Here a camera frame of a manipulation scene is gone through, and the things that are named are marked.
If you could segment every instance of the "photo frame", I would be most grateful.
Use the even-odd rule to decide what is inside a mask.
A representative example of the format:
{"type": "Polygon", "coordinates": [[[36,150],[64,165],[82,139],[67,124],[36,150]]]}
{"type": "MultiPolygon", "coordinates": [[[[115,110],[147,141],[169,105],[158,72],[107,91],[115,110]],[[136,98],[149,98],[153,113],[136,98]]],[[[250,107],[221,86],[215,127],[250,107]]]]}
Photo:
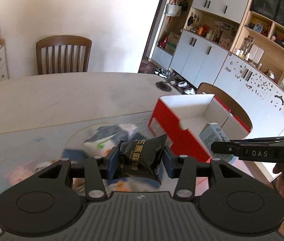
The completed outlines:
{"type": "Polygon", "coordinates": [[[256,32],[258,32],[258,33],[261,33],[262,30],[263,30],[263,25],[260,24],[260,23],[257,23],[257,24],[255,25],[255,27],[253,28],[253,30],[256,31],[256,32]]]}

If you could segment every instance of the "plastic bag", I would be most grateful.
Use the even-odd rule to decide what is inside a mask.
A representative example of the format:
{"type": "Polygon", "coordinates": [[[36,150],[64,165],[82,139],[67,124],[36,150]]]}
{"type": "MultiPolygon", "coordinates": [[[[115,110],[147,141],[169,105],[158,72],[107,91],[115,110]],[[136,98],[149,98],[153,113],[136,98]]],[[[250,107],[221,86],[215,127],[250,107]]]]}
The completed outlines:
{"type": "Polygon", "coordinates": [[[84,142],[84,150],[90,156],[105,157],[121,140],[130,141],[138,132],[133,124],[102,126],[84,142]]]}
{"type": "Polygon", "coordinates": [[[160,137],[120,142],[118,168],[113,179],[139,177],[160,182],[158,177],[167,134],[160,137]]]}

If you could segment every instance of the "orange bottle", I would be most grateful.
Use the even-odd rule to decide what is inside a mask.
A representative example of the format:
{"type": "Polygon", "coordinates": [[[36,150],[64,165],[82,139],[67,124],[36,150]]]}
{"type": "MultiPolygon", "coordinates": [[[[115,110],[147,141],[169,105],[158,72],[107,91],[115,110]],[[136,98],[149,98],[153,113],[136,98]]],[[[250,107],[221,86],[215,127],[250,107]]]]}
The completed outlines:
{"type": "Polygon", "coordinates": [[[198,34],[198,35],[201,35],[202,32],[203,32],[203,28],[202,28],[202,27],[199,27],[197,34],[198,34]]]}

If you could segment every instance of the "dining table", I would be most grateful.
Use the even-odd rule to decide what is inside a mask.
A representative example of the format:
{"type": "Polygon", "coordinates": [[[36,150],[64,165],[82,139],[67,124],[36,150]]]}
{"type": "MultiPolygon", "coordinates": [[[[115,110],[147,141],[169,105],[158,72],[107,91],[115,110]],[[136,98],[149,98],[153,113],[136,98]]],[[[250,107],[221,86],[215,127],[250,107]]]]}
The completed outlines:
{"type": "MultiPolygon", "coordinates": [[[[159,81],[152,74],[65,73],[0,82],[0,193],[14,184],[12,171],[59,159],[68,140],[88,126],[135,124],[152,137],[148,122],[158,99],[181,94],[160,90],[159,81]]],[[[235,166],[253,176],[242,161],[235,166]]]]}

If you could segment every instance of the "cardboard box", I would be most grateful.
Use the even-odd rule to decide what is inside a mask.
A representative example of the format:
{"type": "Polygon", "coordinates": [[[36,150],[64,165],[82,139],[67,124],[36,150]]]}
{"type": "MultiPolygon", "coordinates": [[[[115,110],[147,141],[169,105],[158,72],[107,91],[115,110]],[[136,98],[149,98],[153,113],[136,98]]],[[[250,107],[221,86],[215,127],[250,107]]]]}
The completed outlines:
{"type": "Polygon", "coordinates": [[[211,150],[211,145],[213,142],[230,141],[217,123],[208,123],[200,133],[199,137],[206,146],[207,150],[210,152],[212,158],[219,158],[224,160],[225,162],[231,163],[234,158],[233,155],[216,154],[211,150]]]}
{"type": "Polygon", "coordinates": [[[217,123],[230,139],[244,139],[249,130],[213,94],[161,97],[153,111],[149,129],[154,136],[168,134],[175,155],[190,155],[206,162],[211,154],[199,137],[208,124],[217,123]]]}
{"type": "Polygon", "coordinates": [[[168,37],[168,41],[166,42],[166,46],[165,46],[165,50],[174,54],[175,49],[177,47],[177,44],[179,42],[180,39],[180,35],[171,32],[169,37],[168,37]]]}

